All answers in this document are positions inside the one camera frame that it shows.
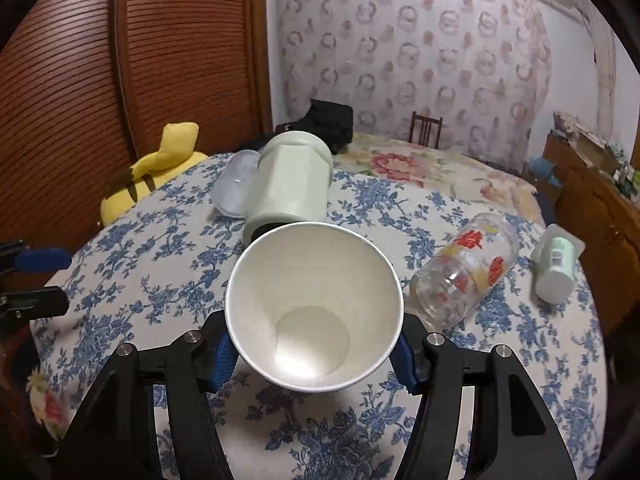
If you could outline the white thermos bottle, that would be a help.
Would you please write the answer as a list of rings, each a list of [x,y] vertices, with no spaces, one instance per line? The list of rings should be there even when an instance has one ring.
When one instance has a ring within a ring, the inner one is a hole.
[[[274,136],[262,150],[245,202],[243,243],[284,224],[324,220],[332,179],[333,156],[318,136]]]

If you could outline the cardboard box on cabinet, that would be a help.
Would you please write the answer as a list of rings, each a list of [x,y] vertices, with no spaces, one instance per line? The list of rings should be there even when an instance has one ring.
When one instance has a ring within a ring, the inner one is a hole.
[[[620,169],[620,162],[614,154],[598,138],[582,132],[570,133],[568,143],[576,154],[589,167],[594,167],[606,174],[614,174]]]

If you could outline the teal cloth by cabinet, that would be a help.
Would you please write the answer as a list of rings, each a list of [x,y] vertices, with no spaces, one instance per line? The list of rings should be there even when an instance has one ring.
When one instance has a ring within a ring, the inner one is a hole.
[[[544,157],[532,158],[527,165],[528,172],[535,182],[560,188],[562,183],[555,177],[554,168],[555,164]]]

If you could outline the brown louvered wardrobe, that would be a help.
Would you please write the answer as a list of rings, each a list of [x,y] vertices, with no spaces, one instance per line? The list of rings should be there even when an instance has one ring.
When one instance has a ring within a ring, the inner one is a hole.
[[[170,122],[270,133],[266,0],[1,0],[2,240],[79,248]]]

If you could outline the black bag on bed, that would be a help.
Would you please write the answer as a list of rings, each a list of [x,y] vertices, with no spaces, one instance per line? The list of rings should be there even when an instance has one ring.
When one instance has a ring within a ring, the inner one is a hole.
[[[260,151],[273,136],[289,131],[306,131],[318,136],[336,155],[352,143],[354,110],[349,105],[311,99],[309,110],[302,118],[277,125],[273,134],[265,139],[247,141],[238,151]]]

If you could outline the clear glass with red print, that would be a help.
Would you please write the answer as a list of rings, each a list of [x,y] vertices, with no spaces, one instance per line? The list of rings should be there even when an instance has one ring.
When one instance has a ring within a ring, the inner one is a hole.
[[[519,251],[505,216],[478,214],[413,274],[406,310],[430,332],[451,330],[506,276]]]

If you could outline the yellow plush toy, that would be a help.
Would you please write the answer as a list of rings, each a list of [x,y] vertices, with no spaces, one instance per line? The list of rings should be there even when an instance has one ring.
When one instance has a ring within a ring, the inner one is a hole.
[[[195,149],[200,126],[195,122],[167,124],[157,151],[137,160],[112,180],[100,203],[102,226],[110,226],[157,188],[207,158]]]

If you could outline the brown wooden sideboard cabinet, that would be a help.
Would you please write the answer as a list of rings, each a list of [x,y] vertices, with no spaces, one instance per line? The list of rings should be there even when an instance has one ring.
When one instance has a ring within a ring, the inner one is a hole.
[[[639,301],[639,211],[553,133],[544,158],[563,185],[555,218],[586,243],[579,261],[607,335]]]

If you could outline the dark wooden chair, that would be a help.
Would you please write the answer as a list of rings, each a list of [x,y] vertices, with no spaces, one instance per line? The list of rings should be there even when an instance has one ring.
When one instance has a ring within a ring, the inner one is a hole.
[[[442,138],[442,118],[433,118],[413,112],[409,127],[409,143],[424,148],[439,149]]]

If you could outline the white plastic cup green label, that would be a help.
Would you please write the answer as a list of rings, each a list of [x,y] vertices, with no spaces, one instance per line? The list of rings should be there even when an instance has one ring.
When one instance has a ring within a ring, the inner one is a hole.
[[[536,296],[547,304],[562,304],[576,284],[576,266],[586,248],[580,238],[555,223],[547,226],[530,258],[534,263]]]

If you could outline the translucent plastic measuring cup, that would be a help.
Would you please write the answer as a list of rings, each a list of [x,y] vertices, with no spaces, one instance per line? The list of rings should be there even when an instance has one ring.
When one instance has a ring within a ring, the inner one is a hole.
[[[260,154],[252,150],[234,153],[212,188],[212,203],[224,216],[242,219]]]

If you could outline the pink patterned lace curtain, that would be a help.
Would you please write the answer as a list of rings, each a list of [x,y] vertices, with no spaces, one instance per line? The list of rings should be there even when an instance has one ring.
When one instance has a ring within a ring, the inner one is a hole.
[[[409,140],[423,115],[444,150],[523,167],[552,69],[535,0],[274,0],[272,24],[286,119],[335,102]]]

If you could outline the white paper cup blue stripe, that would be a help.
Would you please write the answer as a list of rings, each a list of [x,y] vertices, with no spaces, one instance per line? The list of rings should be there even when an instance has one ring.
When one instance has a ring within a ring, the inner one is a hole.
[[[321,222],[279,226],[245,248],[224,297],[227,332],[275,385],[325,393],[390,356],[404,322],[397,273],[365,237]]]

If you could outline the pink floral bed quilt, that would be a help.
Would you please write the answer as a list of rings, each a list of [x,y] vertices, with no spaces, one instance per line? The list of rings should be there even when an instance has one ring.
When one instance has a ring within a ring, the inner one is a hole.
[[[486,204],[544,224],[533,185],[458,153],[356,132],[352,142],[334,156],[334,167]]]

